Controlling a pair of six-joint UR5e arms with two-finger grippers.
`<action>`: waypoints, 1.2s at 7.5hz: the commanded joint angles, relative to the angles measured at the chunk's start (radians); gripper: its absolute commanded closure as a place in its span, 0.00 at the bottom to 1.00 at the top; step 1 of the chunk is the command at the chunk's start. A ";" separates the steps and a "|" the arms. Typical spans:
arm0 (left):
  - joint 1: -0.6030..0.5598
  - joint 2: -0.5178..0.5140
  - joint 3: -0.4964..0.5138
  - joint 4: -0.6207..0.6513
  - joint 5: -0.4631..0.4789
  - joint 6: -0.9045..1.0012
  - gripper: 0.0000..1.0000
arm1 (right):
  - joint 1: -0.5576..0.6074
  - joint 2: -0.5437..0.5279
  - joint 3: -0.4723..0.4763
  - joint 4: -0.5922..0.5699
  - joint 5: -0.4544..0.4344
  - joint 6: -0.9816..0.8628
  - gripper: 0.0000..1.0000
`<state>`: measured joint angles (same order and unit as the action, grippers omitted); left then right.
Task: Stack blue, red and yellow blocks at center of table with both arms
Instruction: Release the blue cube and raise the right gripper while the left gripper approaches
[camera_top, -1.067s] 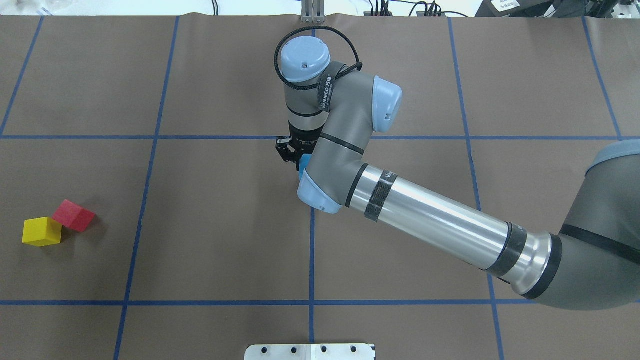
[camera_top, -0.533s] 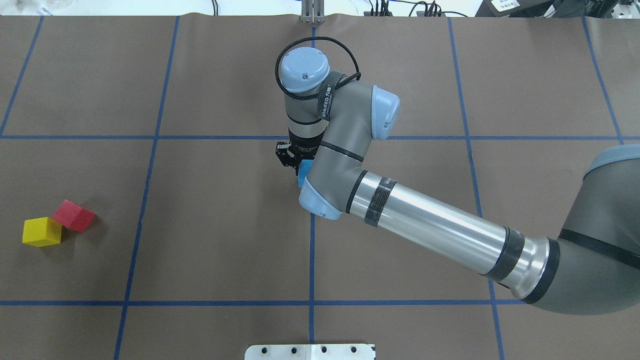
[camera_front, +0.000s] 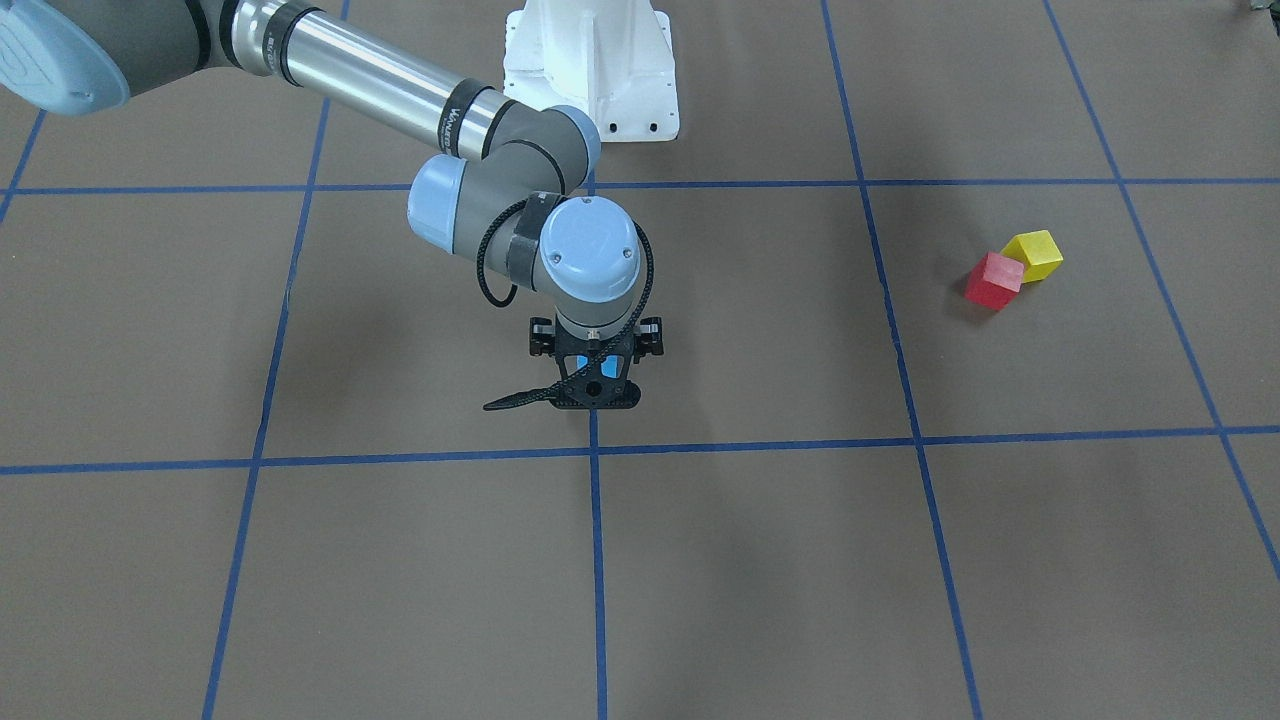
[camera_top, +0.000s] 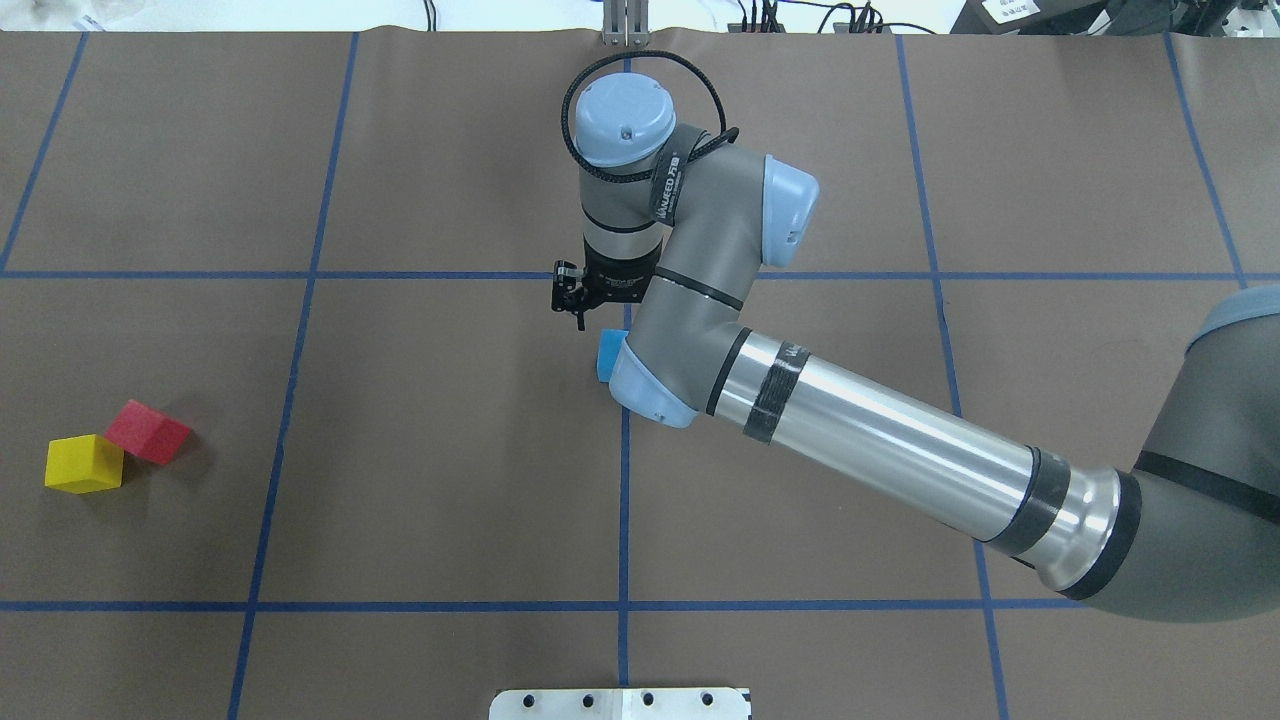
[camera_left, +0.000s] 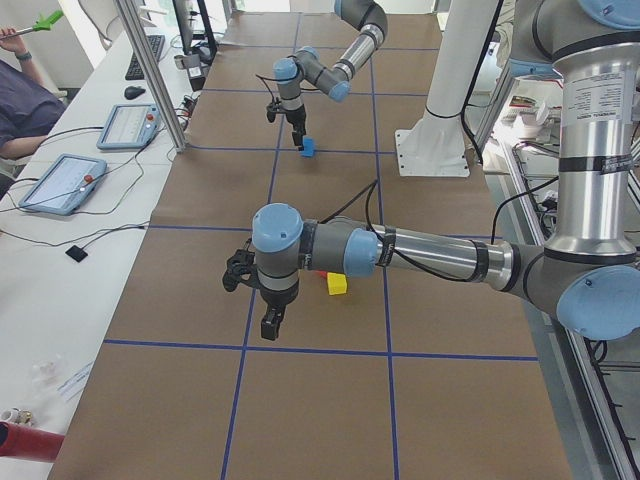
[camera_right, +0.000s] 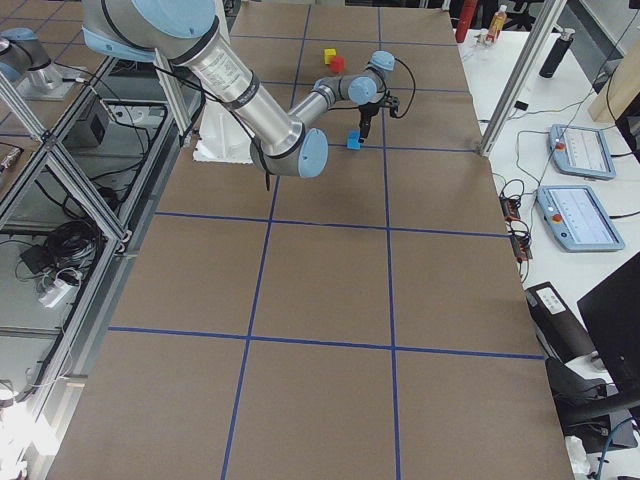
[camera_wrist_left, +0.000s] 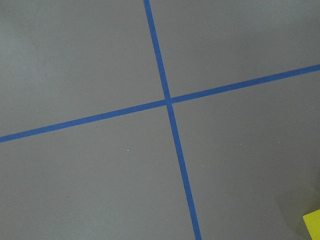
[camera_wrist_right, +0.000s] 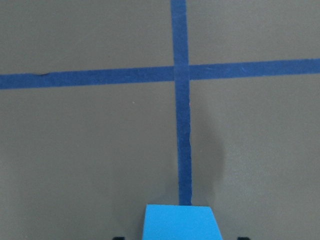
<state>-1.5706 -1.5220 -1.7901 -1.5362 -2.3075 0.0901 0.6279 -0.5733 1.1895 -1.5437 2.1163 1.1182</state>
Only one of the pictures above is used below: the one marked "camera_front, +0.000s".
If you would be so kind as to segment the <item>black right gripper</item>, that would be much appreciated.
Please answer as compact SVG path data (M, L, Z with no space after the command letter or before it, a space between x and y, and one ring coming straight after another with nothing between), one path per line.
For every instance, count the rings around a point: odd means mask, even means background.
M625 364L640 363L645 356L666 352L663 320L645 316L626 333L608 340L585 340L567 332L558 320L532 316L529 331L529 352L532 356L553 357L561 369L582 369L593 357L603 356L600 369L622 369Z

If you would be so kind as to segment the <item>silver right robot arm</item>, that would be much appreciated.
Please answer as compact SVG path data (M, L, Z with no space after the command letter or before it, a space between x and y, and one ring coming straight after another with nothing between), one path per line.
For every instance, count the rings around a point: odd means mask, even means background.
M576 108L530 108L371 36L306 1L5 1L3 85L64 117L214 68L320 94L435 149L413 179L413 231L554 299L557 332L588 357L660 355L643 311L645 234L613 202L573 191L595 170L600 133Z

